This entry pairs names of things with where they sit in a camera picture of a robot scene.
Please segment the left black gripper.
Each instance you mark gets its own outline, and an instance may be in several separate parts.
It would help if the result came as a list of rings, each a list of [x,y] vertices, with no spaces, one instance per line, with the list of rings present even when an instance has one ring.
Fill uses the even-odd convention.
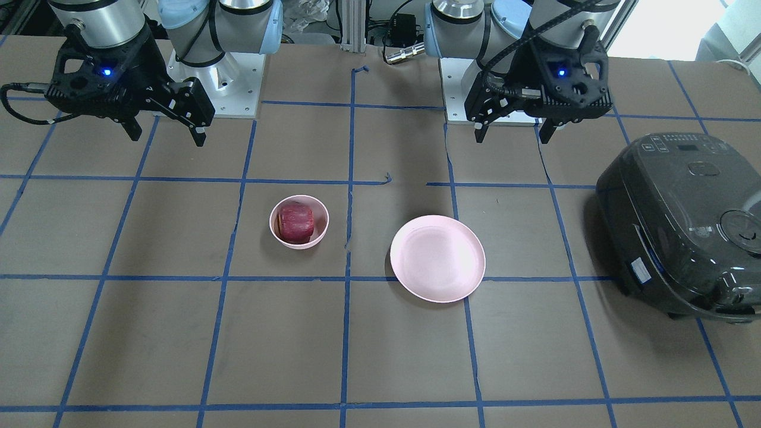
[[[483,143],[489,124],[516,109],[544,118],[541,144],[548,144],[568,122],[607,114],[614,100],[607,81],[608,57],[599,37],[597,27],[587,27],[579,46],[565,48],[536,36],[516,50],[508,81],[478,71],[464,104],[476,143]],[[525,90],[530,97],[517,97],[517,91]]]

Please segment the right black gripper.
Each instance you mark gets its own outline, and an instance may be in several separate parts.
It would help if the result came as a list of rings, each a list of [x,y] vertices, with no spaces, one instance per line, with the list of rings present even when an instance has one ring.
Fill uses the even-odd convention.
[[[68,35],[57,54],[45,99],[63,113],[111,119],[132,141],[142,134],[136,116],[158,111],[190,131],[199,148],[214,105],[200,79],[173,82],[152,33],[138,33],[115,47],[87,46]]]

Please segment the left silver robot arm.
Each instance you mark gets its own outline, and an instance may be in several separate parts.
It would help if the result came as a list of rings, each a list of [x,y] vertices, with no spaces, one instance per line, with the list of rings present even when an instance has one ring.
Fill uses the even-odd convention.
[[[497,119],[516,111],[555,130],[597,119],[614,105],[601,42],[617,1],[432,1],[423,43],[437,58],[469,59],[464,112],[481,143]]]

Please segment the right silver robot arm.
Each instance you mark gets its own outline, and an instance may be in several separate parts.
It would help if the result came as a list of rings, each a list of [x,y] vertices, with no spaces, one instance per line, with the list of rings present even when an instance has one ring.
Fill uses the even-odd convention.
[[[68,117],[106,118],[136,141],[137,115],[158,112],[177,120],[196,146],[217,109],[212,97],[236,87],[236,75],[207,81],[202,73],[230,63],[233,54],[274,54],[280,47],[280,1],[160,1],[160,23],[138,1],[51,1],[65,42],[42,92]],[[163,27],[174,61],[188,75],[169,75],[154,30]]]

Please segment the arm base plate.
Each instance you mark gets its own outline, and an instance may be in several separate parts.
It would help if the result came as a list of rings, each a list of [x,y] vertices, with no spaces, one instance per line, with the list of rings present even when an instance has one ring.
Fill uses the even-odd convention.
[[[181,62],[172,51],[166,70],[174,81],[195,77],[212,101],[216,118],[255,119],[268,56],[223,52],[209,64]]]
[[[473,125],[468,120],[465,101],[480,71],[473,59],[440,58],[441,88],[445,100],[446,121],[449,124]],[[533,118],[523,111],[514,111],[495,120],[492,125],[511,127],[533,127],[543,124],[542,119]]]

